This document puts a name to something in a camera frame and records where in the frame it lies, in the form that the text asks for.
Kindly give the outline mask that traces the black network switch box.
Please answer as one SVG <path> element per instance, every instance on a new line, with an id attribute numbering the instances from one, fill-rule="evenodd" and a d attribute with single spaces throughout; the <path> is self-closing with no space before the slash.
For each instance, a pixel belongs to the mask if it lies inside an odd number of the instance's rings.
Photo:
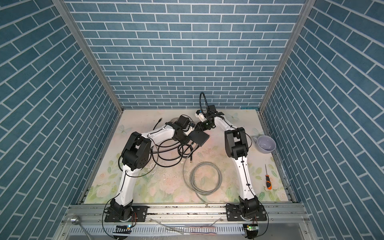
<path id="1" fill-rule="evenodd" d="M 188 135 L 188 137 L 190 138 L 191 141 L 196 143 L 198 146 L 202 147 L 206 143 L 206 141 L 209 139 L 210 136 L 203 131 L 193 130 Z"/>

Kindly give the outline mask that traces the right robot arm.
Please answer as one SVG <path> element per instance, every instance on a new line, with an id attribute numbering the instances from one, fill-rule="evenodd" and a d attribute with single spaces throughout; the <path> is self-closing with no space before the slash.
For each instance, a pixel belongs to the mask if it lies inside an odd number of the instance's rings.
<path id="1" fill-rule="evenodd" d="M 218 112 L 214 105 L 208 106 L 206 112 L 197 110 L 195 116 L 200 120 L 201 130 L 219 127 L 224 132 L 225 151 L 235 164 L 239 179 L 239 210 L 244 218 L 260 210 L 260 201 L 256 196 L 248 169 L 248 135 L 243 127 L 236 127 L 226 119 L 224 113 Z"/>

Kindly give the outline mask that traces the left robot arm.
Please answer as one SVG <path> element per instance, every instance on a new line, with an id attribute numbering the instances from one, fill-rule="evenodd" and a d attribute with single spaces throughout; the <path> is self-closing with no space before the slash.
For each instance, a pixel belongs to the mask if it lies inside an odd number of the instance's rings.
<path id="1" fill-rule="evenodd" d="M 122 166 L 122 179 L 117 196 L 111 200 L 111 208 L 130 210 L 133 203 L 133 191 L 139 172 L 150 161 L 154 153 L 159 152 L 162 143 L 173 140 L 180 144 L 189 141 L 188 137 L 195 130 L 191 118 L 181 115 L 174 122 L 166 122 L 163 126 L 150 132 L 133 132 L 122 150 L 119 160 Z"/>

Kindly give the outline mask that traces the lavender ceramic mug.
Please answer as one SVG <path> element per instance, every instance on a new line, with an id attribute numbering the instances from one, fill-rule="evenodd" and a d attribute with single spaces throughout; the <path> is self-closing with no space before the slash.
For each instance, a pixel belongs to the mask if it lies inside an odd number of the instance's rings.
<path id="1" fill-rule="evenodd" d="M 269 136 L 253 137 L 253 141 L 256 149 L 262 154 L 269 154 L 277 147 L 276 142 Z"/>

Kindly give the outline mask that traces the orange handled screwdriver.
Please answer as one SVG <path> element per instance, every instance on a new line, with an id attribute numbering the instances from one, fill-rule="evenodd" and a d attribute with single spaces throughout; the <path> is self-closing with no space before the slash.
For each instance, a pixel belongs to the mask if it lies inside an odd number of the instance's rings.
<path id="1" fill-rule="evenodd" d="M 268 170 L 267 170 L 267 166 L 265 165 L 265 170 L 266 170 L 266 187 L 268 190 L 271 190 L 272 189 L 272 183 L 270 181 L 270 176 L 268 175 Z"/>

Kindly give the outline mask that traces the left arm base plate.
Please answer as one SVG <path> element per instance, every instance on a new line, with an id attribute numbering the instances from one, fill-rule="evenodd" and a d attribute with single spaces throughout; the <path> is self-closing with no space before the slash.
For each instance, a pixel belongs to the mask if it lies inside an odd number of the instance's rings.
<path id="1" fill-rule="evenodd" d="M 148 213 L 148 206 L 108 207 L 104 221 L 107 223 L 144 222 Z"/>

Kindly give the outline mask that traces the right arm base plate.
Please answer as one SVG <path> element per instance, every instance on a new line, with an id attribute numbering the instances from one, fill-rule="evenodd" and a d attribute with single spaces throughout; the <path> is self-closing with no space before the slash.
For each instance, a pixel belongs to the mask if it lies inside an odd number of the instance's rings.
<path id="1" fill-rule="evenodd" d="M 226 216 L 229 222 L 239 221 L 266 221 L 267 213 L 262 206 L 257 208 L 246 208 L 242 205 L 226 204 Z"/>

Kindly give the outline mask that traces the aluminium mounting rail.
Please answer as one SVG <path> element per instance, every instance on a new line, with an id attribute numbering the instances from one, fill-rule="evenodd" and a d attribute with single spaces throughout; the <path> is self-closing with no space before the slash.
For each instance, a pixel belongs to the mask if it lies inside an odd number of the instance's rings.
<path id="1" fill-rule="evenodd" d="M 245 219 L 233 204 L 139 204 L 126 222 L 106 222 L 103 205 L 72 205 L 56 240 L 314 240 L 302 204 L 264 204 Z"/>

